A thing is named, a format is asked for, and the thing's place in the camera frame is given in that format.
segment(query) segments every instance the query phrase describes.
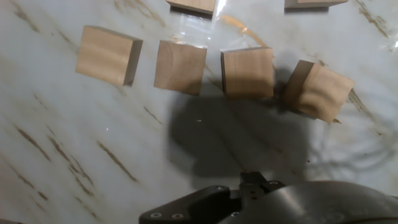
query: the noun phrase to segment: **wood grain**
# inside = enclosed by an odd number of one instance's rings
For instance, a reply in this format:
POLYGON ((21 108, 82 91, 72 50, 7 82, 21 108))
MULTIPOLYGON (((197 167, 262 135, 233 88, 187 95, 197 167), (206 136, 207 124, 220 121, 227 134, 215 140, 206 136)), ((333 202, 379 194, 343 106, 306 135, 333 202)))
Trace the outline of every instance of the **wood grain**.
POLYGON ((216 0, 166 0, 171 6, 195 12, 213 14, 216 0))
POLYGON ((285 8, 330 7, 346 2, 348 0, 285 0, 285 8))
POLYGON ((332 123, 355 82, 321 65, 299 61, 282 100, 315 118, 332 123))
POLYGON ((230 99, 274 96, 272 59, 267 47, 222 52, 225 95, 230 99))
POLYGON ((76 72, 116 85, 134 80, 142 40, 100 27, 85 26, 76 72))
POLYGON ((199 95, 207 49, 160 41, 154 86, 199 95))

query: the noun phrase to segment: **bolt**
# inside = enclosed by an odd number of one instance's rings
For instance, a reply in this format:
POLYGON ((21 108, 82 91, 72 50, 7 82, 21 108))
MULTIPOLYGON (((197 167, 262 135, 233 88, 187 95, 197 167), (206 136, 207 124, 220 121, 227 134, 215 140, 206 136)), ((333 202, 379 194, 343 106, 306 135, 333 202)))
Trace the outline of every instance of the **bolt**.
POLYGON ((150 217, 151 217, 151 218, 159 218, 159 217, 162 217, 162 214, 159 213, 159 212, 157 212, 157 213, 151 214, 150 217))
POLYGON ((216 189, 219 190, 219 191, 222 191, 222 190, 225 190, 225 187, 218 186, 218 187, 216 187, 216 189))
POLYGON ((172 218, 183 218, 184 216, 182 214, 174 214, 172 215, 172 218))

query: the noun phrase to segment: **table surface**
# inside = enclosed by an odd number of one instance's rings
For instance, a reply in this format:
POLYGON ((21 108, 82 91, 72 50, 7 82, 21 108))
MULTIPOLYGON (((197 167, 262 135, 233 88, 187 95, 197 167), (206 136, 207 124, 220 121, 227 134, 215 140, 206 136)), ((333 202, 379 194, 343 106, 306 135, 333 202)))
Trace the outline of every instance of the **table surface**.
POLYGON ((259 170, 398 195, 398 1, 284 11, 219 0, 213 19, 163 0, 0 0, 0 217, 137 223, 202 187, 259 170), (132 86, 75 73, 83 26, 144 40, 132 86), (160 40, 207 47, 199 97, 154 88, 160 40), (268 46, 277 90, 299 60, 356 82, 332 124, 276 100, 226 101, 220 50, 268 46))

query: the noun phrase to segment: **wooden cube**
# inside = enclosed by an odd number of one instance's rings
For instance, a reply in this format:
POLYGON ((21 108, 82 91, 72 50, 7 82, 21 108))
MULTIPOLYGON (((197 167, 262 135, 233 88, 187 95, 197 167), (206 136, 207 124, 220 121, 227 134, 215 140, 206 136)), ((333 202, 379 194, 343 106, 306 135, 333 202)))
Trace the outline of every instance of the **wooden cube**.
POLYGON ((213 15, 216 0, 166 0, 171 6, 213 15))
POLYGON ((154 86, 199 95, 207 49, 160 41, 154 86))
POLYGON ((274 96, 272 49, 258 47, 221 53, 223 90, 230 99, 274 96))
POLYGON ((116 85, 131 83, 142 40, 100 27, 85 26, 76 72, 116 85))
POLYGON ((346 2, 348 0, 285 0, 285 8, 330 7, 346 2))
POLYGON ((331 123, 355 82, 321 65, 299 61, 282 100, 291 107, 331 123))

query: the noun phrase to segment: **white marble table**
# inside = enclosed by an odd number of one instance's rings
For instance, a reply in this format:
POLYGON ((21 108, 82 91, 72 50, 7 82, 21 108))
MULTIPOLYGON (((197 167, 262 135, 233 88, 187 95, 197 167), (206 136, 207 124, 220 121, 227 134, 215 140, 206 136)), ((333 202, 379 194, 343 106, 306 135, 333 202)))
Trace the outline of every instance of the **white marble table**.
POLYGON ((219 0, 213 20, 162 0, 0 0, 0 217, 137 223, 241 170, 286 184, 343 180, 398 195, 398 2, 284 13, 219 0), (132 86, 75 73, 84 25, 144 40, 132 86), (153 87, 159 40, 208 47, 201 97, 153 87), (356 81, 329 125, 275 101, 225 101, 220 49, 269 46, 279 83, 298 60, 356 81))

